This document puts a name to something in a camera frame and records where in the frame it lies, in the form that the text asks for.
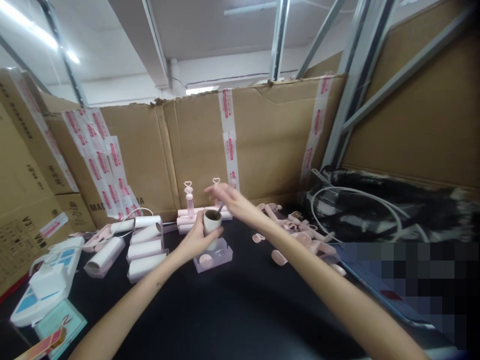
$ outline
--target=woman's right hand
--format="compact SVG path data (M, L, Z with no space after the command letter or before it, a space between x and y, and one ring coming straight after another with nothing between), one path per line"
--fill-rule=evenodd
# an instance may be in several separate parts
M241 193L222 182L209 186L205 192L223 202L228 211L245 224L259 230L270 220L259 208L248 201Z

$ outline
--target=hand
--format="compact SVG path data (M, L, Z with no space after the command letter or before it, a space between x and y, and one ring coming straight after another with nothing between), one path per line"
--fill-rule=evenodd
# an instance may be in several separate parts
M173 253L177 254L184 264L202 254L223 232L224 228L220 226L204 236L204 211L199 211L195 224Z
M222 201L234 217L240 219L251 228L260 231L263 224L270 220L241 193L226 183L209 186L205 189L205 192Z

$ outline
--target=black fabric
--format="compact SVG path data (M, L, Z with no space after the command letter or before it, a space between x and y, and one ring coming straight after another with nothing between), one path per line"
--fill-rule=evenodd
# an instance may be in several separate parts
M303 212L313 219L312 196L329 186L353 188L386 200L405 211L399 215L401 242L422 242L417 224L429 242L478 241L479 206L464 199L459 189L428 190L386 175L365 171L329 170L316 178L303 198ZM313 202L315 215L328 231L344 242L387 242L397 232L395 219L381 203L368 197L335 189L319 193Z

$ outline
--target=fluorescent light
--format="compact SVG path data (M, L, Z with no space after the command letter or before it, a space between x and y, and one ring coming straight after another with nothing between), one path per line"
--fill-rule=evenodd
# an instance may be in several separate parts
M50 35L48 32L46 32L45 30L43 30L41 27L37 25L33 25L33 27L30 30L37 38L42 40L45 44L47 44L53 50L57 50L59 48L59 44L54 39L54 37Z
M200 93L206 93L207 91L212 91L218 89L218 86L207 86L207 87L198 87L195 89L187 89L186 94L187 95L193 95L193 94L200 94Z
M68 57L70 58L70 60L72 60L75 64L80 64L79 58L73 52L68 50L66 53L67 53Z
M26 28L34 25L25 15L4 0L0 0L0 10Z

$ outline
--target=packing tape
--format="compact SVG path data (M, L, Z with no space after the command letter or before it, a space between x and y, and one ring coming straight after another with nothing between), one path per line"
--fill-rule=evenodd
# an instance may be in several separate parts
M67 111L62 117L83 156L107 216L122 220L139 208L127 183L118 138L110 135L100 109ZM130 217L135 215L142 216L143 213L138 210Z
M65 162L62 152L60 151L59 146L57 145L57 142L55 141L55 138L52 135L52 132L50 131L47 123L45 122L44 116L42 115L40 108L37 102L35 101L34 96L32 95L24 78L22 77L20 70L17 69L16 67L10 68L8 69L8 74L10 75L10 78L15 84L15 87L19 92L21 99L23 100L28 110L30 111L30 114L33 120L35 121L35 124L40 129L41 134L45 139L45 142L48 145L48 148L53 154L53 157L55 158L58 167L60 168L61 172L65 176L68 186L74 193L78 193L79 188L77 186L77 183L75 182L74 177L72 176L72 173L70 172L69 167Z
M40 234L48 239L55 234L58 229L67 223L69 217L64 212L58 214L52 221L49 221L44 227L40 229Z
M324 130L325 113L327 112L327 103L329 101L330 89L332 87L333 75L322 76L318 81L316 90L315 104L313 105L313 116L311 117L310 133L306 142L305 154L300 173L300 189L304 189L312 170L312 161L315 150L319 144L320 135Z
M237 133L235 131L232 89L229 88L219 91L218 103L220 105L221 128L223 130L223 145L225 147L228 184L240 191L239 162L237 158Z

